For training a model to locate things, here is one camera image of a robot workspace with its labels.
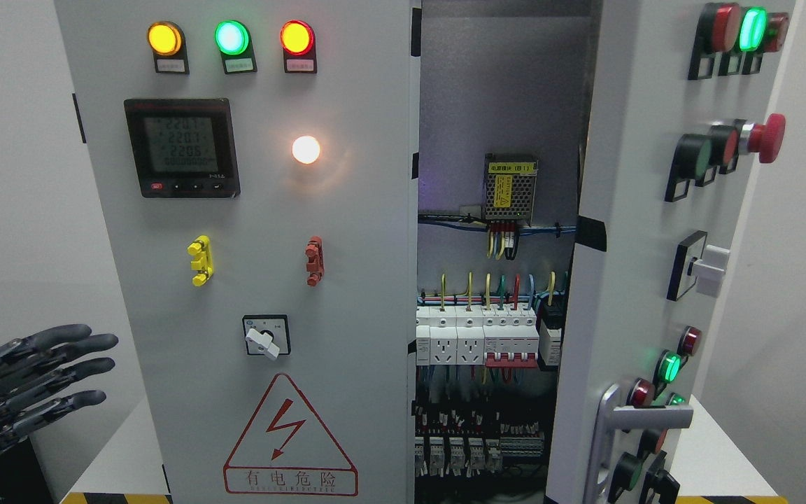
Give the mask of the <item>grey robotic left hand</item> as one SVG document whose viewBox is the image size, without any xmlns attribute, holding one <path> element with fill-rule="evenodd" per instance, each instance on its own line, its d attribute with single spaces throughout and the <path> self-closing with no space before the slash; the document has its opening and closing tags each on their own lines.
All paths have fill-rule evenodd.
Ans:
<svg viewBox="0 0 806 504">
<path fill-rule="evenodd" d="M 118 344 L 113 334 L 93 335 L 84 323 L 49 328 L 0 346 L 0 453 L 65 415 L 101 404 L 100 390 L 58 398 L 57 393 L 93 375 L 112 370 L 108 357 L 77 358 Z"/>
</svg>

